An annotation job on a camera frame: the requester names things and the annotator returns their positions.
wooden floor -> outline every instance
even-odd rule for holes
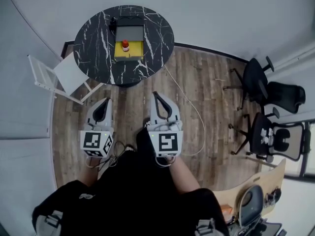
[[[229,73],[229,69],[237,68],[242,73],[245,64],[218,55],[175,47],[166,66],[199,110],[206,126],[205,149],[196,156],[182,155],[200,184],[213,190],[223,190],[234,187],[255,174],[258,171],[256,163],[229,154],[244,137],[229,130],[228,123],[246,130],[242,115],[249,113],[253,118],[260,107],[246,101],[244,109],[236,111],[242,91],[222,91],[222,86],[240,84],[236,75]],[[91,87],[96,84],[95,81],[89,81]],[[204,139],[201,121],[166,69],[161,69],[132,88],[103,86],[83,106],[56,95],[52,132],[58,187],[77,179],[84,164],[85,156],[79,147],[79,130],[88,108],[100,99],[112,98],[115,139],[136,146],[135,135],[142,127],[143,119],[149,116],[153,91],[165,94],[179,106],[184,125],[182,152],[195,153],[201,148]],[[74,96],[80,98],[86,93],[87,89],[82,86]]]

person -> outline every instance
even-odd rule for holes
[[[57,212],[61,236],[199,235],[200,223],[211,229],[204,235],[229,235],[213,192],[200,188],[180,157],[170,167],[158,167],[145,128],[136,143],[137,150],[129,146],[99,180],[97,168],[85,167],[78,180],[37,206],[32,214],[37,234],[45,221],[39,218],[56,218]]]

wooden desk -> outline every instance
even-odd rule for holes
[[[271,193],[277,187],[281,188],[282,180],[284,178],[284,169],[285,169],[285,159],[276,166],[274,169],[267,172],[259,172],[253,175],[251,178],[247,179],[245,182],[240,185],[224,190],[224,191],[214,191],[218,202],[220,205],[228,204],[233,208],[232,213],[234,216],[238,216],[239,202],[245,193],[245,191],[252,185],[259,184],[264,193],[264,197],[267,193]],[[263,209],[261,215],[264,216],[270,213],[275,206],[269,206]]]

chair base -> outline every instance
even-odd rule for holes
[[[121,85],[117,85],[118,87],[120,88],[130,88],[130,87],[133,87],[137,84],[139,84],[140,81],[137,81],[137,82],[134,82],[134,83],[129,83],[129,84],[121,84]]]
[[[226,91],[228,89],[242,89],[243,90],[243,96],[242,96],[242,103],[241,103],[241,106],[240,107],[237,107],[237,111],[239,110],[242,110],[243,109],[243,106],[244,106],[244,100],[247,96],[247,92],[244,90],[244,86],[243,86],[243,79],[242,79],[242,76],[240,75],[240,73],[235,69],[230,69],[229,71],[230,73],[232,72],[235,72],[236,75],[237,75],[237,78],[240,80],[240,82],[242,83],[241,86],[224,86],[222,87],[223,91]]]
[[[228,125],[229,129],[234,129],[236,132],[241,133],[242,135],[244,135],[246,137],[245,140],[239,146],[239,148],[237,149],[236,152],[231,151],[231,155],[237,155],[245,147],[245,145],[249,142],[249,139],[250,139],[250,136],[249,136],[250,131],[251,131],[251,118],[250,118],[250,115],[248,115],[248,114],[247,115],[243,115],[243,118],[247,118],[247,132],[234,127],[231,123]]]

gray device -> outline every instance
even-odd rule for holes
[[[162,117],[158,110],[158,101],[167,112]],[[178,106],[168,97],[154,91],[150,99],[150,135],[156,157],[178,156],[182,152],[183,123]]]
[[[80,148],[87,156],[108,157],[113,145],[112,100],[104,98],[88,110],[83,130],[80,131]]]

